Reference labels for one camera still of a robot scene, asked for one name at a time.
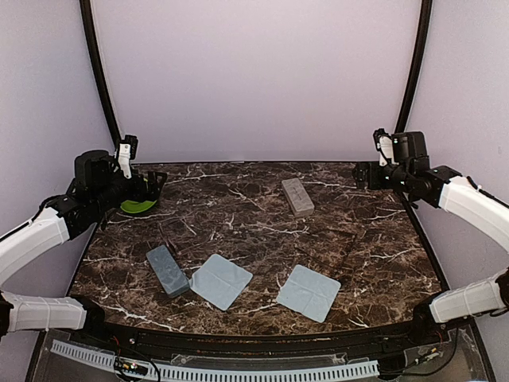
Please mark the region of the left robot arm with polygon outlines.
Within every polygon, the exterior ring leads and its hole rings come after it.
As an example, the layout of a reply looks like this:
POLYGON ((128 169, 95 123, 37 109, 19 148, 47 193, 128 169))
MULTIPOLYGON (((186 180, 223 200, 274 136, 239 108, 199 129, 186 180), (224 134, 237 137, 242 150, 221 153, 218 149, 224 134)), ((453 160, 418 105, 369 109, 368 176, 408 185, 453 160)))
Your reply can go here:
MULTIPOLYGON (((140 174, 130 165, 135 150, 122 143, 115 154, 91 150, 76 157, 66 193, 45 199, 35 215, 1 238, 1 281, 5 283, 40 255, 74 240, 107 213, 124 206, 145 212, 157 202, 166 173, 140 174)), ((1 292, 1 334, 22 330, 80 330, 95 347, 112 340, 104 312, 84 297, 45 298, 1 292)))

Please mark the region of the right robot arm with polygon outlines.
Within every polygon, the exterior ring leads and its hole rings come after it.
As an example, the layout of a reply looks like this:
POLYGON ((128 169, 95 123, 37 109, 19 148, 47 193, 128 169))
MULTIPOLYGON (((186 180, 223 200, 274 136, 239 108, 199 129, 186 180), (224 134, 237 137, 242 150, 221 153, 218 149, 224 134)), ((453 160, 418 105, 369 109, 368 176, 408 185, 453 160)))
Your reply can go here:
MULTIPOLYGON (((360 189, 391 189, 409 202, 424 201, 436 209, 458 216, 508 248, 508 205, 494 197, 471 177, 448 167, 431 167, 420 131, 373 134, 379 158, 356 163, 352 175, 360 189)), ((437 324, 458 318, 508 311, 508 271, 438 294, 425 303, 422 315, 406 328, 406 339, 423 345, 437 331, 437 324)))

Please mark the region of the light grey glasses case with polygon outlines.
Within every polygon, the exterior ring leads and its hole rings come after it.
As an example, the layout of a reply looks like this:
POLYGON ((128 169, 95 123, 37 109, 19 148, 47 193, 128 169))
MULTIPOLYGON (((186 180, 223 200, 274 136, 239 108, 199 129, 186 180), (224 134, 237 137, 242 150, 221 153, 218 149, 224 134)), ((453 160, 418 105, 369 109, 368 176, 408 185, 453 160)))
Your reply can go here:
POLYGON ((283 180, 282 189, 295 217, 300 218, 313 214, 314 203, 298 178, 283 180))

